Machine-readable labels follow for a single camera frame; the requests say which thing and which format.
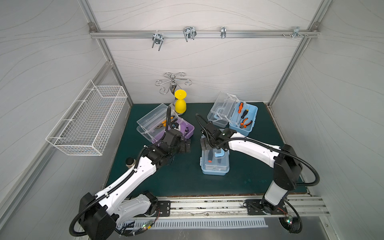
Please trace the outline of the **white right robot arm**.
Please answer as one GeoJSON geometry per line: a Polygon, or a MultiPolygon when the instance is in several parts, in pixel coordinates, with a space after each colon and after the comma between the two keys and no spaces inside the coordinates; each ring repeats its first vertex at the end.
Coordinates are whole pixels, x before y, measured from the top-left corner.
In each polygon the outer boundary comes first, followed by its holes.
{"type": "Polygon", "coordinates": [[[220,130],[211,122],[201,127],[209,147],[243,153],[273,169],[272,183],[260,200],[260,209],[267,214],[271,214],[297,186],[313,187],[320,182],[317,170],[307,161],[299,158],[290,145],[282,147],[268,145],[229,128],[220,130]],[[315,179],[312,182],[298,182],[304,166],[313,173],[315,179]]]}

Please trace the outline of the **large blue toolbox clear lid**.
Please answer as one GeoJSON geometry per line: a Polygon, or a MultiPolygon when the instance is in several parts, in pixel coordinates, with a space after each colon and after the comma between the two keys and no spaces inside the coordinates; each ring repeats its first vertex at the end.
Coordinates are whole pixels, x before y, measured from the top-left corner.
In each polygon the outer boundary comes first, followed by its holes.
{"type": "Polygon", "coordinates": [[[224,176],[230,171],[230,151],[224,151],[223,149],[202,151],[200,166],[205,175],[224,176]],[[211,164],[208,163],[209,152],[214,153],[214,160],[211,164]]]}

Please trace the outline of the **purple toolbox clear lid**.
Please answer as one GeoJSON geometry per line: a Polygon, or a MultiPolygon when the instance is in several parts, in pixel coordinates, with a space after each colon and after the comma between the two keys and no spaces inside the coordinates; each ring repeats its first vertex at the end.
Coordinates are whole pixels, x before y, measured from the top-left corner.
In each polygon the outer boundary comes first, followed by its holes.
{"type": "MultiPolygon", "coordinates": [[[[137,131],[149,142],[155,143],[165,133],[167,106],[160,104],[137,121],[137,131]]],[[[171,123],[169,128],[176,127],[186,139],[190,139],[195,127],[171,110],[171,123]]]]}

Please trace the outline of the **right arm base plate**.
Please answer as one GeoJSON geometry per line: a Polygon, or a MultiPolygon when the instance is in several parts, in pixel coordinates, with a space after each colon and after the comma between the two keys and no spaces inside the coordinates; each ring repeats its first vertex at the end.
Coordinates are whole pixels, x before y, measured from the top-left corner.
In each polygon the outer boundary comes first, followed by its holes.
{"type": "Polygon", "coordinates": [[[287,215],[288,211],[284,200],[274,206],[264,199],[248,199],[243,203],[243,207],[246,208],[247,214],[250,216],[267,216],[267,215],[287,215]]]}

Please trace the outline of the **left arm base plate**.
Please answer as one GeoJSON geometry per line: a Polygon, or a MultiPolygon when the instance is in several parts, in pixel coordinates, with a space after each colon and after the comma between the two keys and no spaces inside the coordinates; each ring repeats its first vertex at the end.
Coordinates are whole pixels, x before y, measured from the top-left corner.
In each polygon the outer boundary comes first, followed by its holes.
{"type": "Polygon", "coordinates": [[[171,201],[157,201],[150,204],[149,209],[144,213],[146,217],[169,217],[171,201]]]}

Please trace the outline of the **small blue toolbox clear lid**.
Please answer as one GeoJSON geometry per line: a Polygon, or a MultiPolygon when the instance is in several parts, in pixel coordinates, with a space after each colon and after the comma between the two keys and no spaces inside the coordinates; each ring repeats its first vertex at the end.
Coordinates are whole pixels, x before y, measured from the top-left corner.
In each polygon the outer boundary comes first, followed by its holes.
{"type": "Polygon", "coordinates": [[[220,128],[224,129],[229,127],[244,136],[248,136],[255,125],[258,107],[244,102],[243,112],[249,110],[245,118],[253,120],[253,123],[246,129],[241,129],[240,122],[243,120],[241,119],[243,113],[238,114],[239,104],[241,102],[244,101],[239,100],[237,96],[221,92],[208,113],[207,119],[220,128]]]}

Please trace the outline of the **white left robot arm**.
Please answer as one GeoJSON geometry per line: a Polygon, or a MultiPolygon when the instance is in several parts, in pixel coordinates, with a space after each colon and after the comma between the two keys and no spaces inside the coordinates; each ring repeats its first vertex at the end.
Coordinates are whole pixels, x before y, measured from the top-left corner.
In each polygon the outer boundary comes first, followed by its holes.
{"type": "Polygon", "coordinates": [[[121,222],[153,213],[158,200],[152,194],[146,192],[132,200],[126,198],[144,180],[168,165],[176,154],[190,151],[191,141],[176,129],[167,130],[159,141],[144,146],[134,165],[116,181],[95,195],[87,193],[81,198],[79,212],[69,226],[70,235],[106,240],[121,222]]]}

